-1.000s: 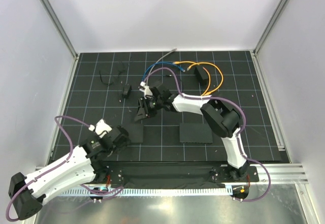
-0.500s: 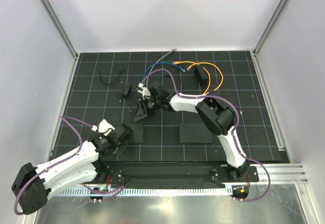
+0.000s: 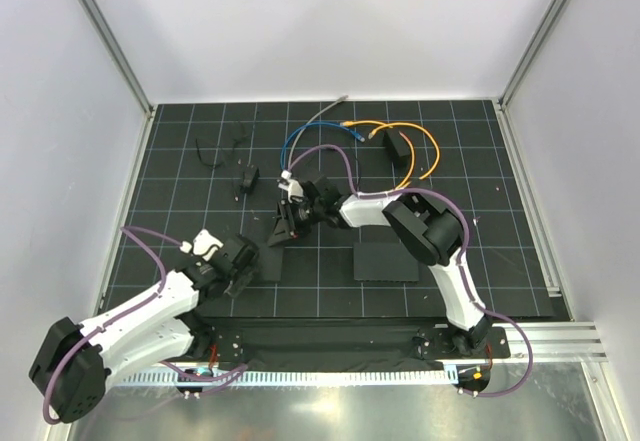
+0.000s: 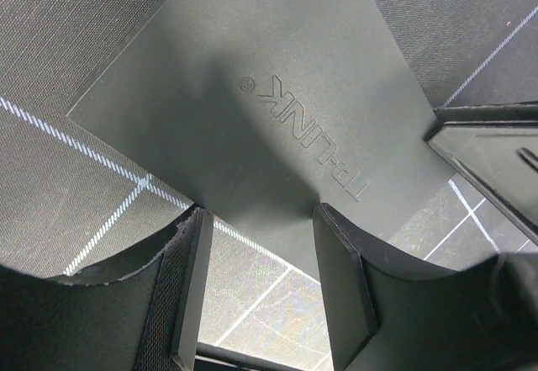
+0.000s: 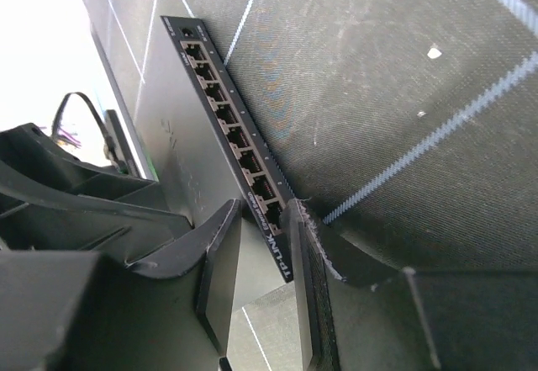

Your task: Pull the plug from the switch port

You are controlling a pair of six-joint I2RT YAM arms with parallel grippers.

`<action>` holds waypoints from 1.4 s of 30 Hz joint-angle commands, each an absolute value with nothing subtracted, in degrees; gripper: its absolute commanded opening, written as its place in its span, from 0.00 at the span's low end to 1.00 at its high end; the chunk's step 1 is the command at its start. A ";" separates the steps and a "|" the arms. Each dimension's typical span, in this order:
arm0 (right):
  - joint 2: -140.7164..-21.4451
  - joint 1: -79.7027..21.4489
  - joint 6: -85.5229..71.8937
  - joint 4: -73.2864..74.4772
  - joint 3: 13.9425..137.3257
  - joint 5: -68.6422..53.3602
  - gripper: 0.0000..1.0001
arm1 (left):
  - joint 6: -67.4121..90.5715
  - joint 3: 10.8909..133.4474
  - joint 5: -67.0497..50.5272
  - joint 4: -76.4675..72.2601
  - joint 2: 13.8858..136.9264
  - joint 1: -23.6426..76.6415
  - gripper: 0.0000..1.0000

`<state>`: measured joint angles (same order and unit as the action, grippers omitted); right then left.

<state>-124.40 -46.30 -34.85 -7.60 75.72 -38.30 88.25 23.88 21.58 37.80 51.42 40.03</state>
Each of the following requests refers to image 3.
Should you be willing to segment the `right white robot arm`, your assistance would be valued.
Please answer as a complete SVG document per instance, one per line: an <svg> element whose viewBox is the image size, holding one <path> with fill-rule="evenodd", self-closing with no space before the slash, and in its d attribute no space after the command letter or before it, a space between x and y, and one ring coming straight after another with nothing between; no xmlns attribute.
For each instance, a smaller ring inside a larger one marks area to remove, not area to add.
<svg viewBox="0 0 640 441"><path fill-rule="evenodd" d="M478 298L468 268L469 228L458 207L424 188L342 194L324 175L297 178L283 170L275 224L267 245L284 245L325 223L334 229L389 227L401 244L431 271L446 308L452 349L473 357L487 342L491 315Z"/></svg>

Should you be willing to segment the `black network switch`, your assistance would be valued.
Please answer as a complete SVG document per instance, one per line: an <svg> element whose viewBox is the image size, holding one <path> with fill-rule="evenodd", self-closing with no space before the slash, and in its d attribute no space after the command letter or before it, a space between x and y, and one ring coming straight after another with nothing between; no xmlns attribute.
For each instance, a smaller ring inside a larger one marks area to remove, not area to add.
<svg viewBox="0 0 640 441"><path fill-rule="evenodd" d="M419 266L400 243L357 242L353 246L353 275L359 282L415 283Z"/></svg>
<svg viewBox="0 0 640 441"><path fill-rule="evenodd" d="M254 266L253 283L279 283L282 279L284 248L258 246L259 256Z"/></svg>

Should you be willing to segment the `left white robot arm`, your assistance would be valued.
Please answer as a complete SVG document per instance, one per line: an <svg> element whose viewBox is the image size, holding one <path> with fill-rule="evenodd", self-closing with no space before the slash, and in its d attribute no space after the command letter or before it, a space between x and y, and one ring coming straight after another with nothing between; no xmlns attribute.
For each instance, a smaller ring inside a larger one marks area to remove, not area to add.
<svg viewBox="0 0 640 441"><path fill-rule="evenodd" d="M224 241L201 230L178 245L173 269L138 295L79 323L51 325L29 370L49 425L73 423L120 381L155 363L185 356L200 361L215 346L198 309L239 294L254 276L259 248L236 234Z"/></svg>

